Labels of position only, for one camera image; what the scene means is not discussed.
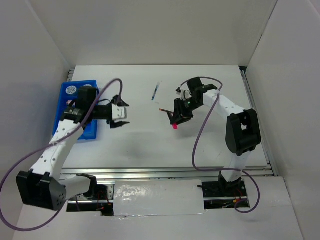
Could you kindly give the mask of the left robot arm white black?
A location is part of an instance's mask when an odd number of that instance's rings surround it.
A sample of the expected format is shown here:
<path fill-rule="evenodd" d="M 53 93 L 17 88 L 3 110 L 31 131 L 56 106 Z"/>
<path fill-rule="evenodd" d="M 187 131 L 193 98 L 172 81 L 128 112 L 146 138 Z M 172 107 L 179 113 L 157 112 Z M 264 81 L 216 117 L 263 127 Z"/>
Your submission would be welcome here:
<path fill-rule="evenodd" d="M 78 88 L 76 99 L 65 108 L 49 147 L 29 171 L 20 171 L 17 187 L 25 205 L 58 211 L 63 204 L 78 195 L 92 200 L 97 197 L 97 179 L 89 174 L 60 180 L 60 174 L 73 146 L 93 120 L 106 120 L 110 128 L 126 125 L 127 107 L 119 95 L 111 102 L 99 105 L 98 90 L 92 86 Z"/>

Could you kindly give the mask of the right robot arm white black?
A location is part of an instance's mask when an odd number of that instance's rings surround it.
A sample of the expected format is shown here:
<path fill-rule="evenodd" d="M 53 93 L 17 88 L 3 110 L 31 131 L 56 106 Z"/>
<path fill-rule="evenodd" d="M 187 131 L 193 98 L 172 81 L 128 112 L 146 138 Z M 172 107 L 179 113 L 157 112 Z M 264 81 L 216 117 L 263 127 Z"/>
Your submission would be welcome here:
<path fill-rule="evenodd" d="M 209 108 L 191 155 L 192 166 L 200 172 L 202 168 L 196 166 L 196 150 L 204 128 L 213 112 L 225 120 L 225 144 L 231 153 L 231 159 L 229 166 L 217 169 L 218 190 L 223 196 L 230 196 L 241 181 L 250 153 L 262 141 L 258 114 L 253 108 L 245 109 L 225 97 L 221 93 L 224 85 L 220 80 L 214 79 L 219 86 L 203 84 L 202 80 L 202 76 L 194 77 L 184 82 L 187 89 L 179 86 L 175 90 L 179 97 L 174 100 L 174 110 L 169 111 L 167 115 L 170 125 L 177 129 L 179 125 L 194 117 L 195 110 L 202 106 Z"/>

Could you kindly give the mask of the pink black highlighter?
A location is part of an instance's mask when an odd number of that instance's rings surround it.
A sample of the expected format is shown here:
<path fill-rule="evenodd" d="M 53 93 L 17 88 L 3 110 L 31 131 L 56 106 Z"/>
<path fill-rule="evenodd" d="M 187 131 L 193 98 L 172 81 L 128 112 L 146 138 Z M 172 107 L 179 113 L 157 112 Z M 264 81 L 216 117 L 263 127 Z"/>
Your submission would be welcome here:
<path fill-rule="evenodd" d="M 177 124 L 177 123 L 173 123 L 173 124 L 172 124 L 172 128 L 173 128 L 174 130 L 177 130 L 177 129 L 178 129 L 178 124 Z"/>

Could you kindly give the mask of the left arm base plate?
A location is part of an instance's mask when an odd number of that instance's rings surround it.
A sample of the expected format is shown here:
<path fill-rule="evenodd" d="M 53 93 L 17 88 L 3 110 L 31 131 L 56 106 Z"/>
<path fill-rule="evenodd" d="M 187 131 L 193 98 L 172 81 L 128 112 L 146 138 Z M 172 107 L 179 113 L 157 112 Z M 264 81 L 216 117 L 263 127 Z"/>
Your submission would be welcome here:
<path fill-rule="evenodd" d="M 67 202 L 68 213 L 97 212 L 105 217 L 114 216 L 114 184 L 98 184 L 93 196 L 79 194 Z"/>

